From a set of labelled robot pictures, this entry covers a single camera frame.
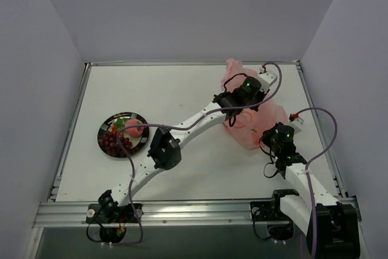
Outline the pink plastic bag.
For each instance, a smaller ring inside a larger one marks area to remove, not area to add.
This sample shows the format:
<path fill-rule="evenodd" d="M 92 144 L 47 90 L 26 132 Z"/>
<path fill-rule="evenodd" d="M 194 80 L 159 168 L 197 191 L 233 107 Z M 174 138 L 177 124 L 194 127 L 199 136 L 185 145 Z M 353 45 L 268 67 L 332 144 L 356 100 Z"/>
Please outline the pink plastic bag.
<path fill-rule="evenodd" d="M 226 61 L 226 74 L 221 80 L 221 87 L 232 92 L 242 84 L 246 76 L 256 78 L 259 73 L 245 68 L 241 61 L 230 58 Z M 284 108 L 271 99 L 260 105 L 257 112 L 244 109 L 236 117 L 233 127 L 230 127 L 227 121 L 223 123 L 223 127 L 240 146 L 253 150 L 259 148 L 259 140 L 263 132 L 272 128 L 278 122 L 286 124 L 288 117 Z"/>

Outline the pink fake peach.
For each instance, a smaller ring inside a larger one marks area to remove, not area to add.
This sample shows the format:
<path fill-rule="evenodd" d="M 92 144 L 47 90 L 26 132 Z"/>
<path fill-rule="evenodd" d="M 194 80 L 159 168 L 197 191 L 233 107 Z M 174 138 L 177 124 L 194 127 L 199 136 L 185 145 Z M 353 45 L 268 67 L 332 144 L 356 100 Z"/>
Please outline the pink fake peach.
<path fill-rule="evenodd" d="M 144 131 L 144 128 L 141 126 L 142 122 L 138 119 L 129 119 L 125 122 L 124 127 L 126 127 L 125 132 L 133 138 L 140 137 Z"/>

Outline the red fake cherry tomatoes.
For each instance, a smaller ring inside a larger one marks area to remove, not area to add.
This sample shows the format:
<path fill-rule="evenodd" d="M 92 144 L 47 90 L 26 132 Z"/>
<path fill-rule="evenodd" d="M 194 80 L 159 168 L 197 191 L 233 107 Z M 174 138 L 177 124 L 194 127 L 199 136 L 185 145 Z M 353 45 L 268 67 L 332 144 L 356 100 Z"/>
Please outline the red fake cherry tomatoes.
<path fill-rule="evenodd" d="M 110 131 L 113 133 L 117 133 L 120 129 L 122 129 L 125 126 L 126 121 L 127 119 L 118 117 L 116 121 L 114 121 L 110 126 Z"/>

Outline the dark red fake grapes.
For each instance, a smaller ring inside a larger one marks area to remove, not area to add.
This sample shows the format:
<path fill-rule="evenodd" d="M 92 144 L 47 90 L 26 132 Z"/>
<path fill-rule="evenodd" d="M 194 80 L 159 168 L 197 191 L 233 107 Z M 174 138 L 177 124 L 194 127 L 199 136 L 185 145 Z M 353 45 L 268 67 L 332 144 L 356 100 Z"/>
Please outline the dark red fake grapes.
<path fill-rule="evenodd" d="M 120 140 L 121 144 L 127 149 L 130 150 L 132 148 L 132 142 L 128 137 L 124 137 L 122 135 L 117 139 L 116 132 L 104 132 L 102 136 L 98 139 L 99 146 L 109 153 L 121 153 L 122 149 L 119 146 L 118 140 Z"/>

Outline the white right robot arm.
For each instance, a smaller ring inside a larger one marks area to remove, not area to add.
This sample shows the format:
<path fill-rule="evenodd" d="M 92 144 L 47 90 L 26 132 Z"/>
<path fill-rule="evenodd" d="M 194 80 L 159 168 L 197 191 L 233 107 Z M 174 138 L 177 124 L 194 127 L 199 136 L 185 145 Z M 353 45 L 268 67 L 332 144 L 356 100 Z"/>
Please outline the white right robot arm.
<path fill-rule="evenodd" d="M 292 186 L 273 191 L 270 213 L 291 219 L 305 235 L 311 258 L 359 258 L 356 209 L 340 202 L 315 178 L 296 150 L 294 134 L 290 124 L 277 123 L 261 138 L 273 155 L 275 172 Z"/>

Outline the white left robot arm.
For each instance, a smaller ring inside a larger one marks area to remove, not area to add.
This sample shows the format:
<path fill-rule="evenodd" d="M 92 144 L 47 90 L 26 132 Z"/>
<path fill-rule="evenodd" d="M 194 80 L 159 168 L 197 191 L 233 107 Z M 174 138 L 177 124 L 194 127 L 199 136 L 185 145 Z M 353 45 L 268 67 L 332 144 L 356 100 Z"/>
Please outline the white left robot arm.
<path fill-rule="evenodd" d="M 106 190 L 99 198 L 100 214 L 108 222 L 122 216 L 122 207 L 131 204 L 134 194 L 158 174 L 171 170 L 182 160 L 181 151 L 194 138 L 226 121 L 234 122 L 244 109 L 258 111 L 268 101 L 271 86 L 278 81 L 276 75 L 260 73 L 246 76 L 242 84 L 229 91 L 224 89 L 202 109 L 176 126 L 146 124 L 139 119 L 118 116 L 116 121 L 98 138 L 101 148 L 115 157 L 131 159 L 144 146 L 150 128 L 156 129 L 149 149 L 138 166 L 130 163 L 132 172 L 126 182 Z"/>

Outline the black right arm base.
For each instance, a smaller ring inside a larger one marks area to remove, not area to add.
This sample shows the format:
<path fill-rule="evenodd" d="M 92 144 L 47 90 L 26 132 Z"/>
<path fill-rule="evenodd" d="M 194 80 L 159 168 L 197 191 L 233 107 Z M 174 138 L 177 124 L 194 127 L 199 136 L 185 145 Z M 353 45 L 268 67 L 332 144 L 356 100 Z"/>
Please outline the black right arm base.
<path fill-rule="evenodd" d="M 272 240 L 274 243 L 286 244 L 297 235 L 301 235 L 301 231 L 291 218 L 280 210 L 280 199 L 288 195 L 299 197 L 295 189 L 279 189 L 272 192 L 269 200 L 250 202 L 253 233 L 260 241 Z M 256 223 L 266 223 L 267 235 L 262 236 L 258 233 Z"/>

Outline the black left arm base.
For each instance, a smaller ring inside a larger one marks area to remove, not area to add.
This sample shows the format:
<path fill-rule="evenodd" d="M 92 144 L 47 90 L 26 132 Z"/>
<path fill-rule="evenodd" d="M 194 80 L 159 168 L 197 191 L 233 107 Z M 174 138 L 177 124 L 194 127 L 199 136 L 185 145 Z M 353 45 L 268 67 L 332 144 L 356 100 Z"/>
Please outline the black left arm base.
<path fill-rule="evenodd" d="M 112 198 L 110 190 L 105 191 L 96 204 L 88 206 L 85 222 L 86 237 L 92 243 L 117 246 L 133 246 L 144 240 L 144 228 L 141 223 L 143 205 L 129 203 L 119 206 Z M 127 233 L 127 223 L 136 223 L 139 226 L 139 238 L 136 241 L 124 242 Z"/>

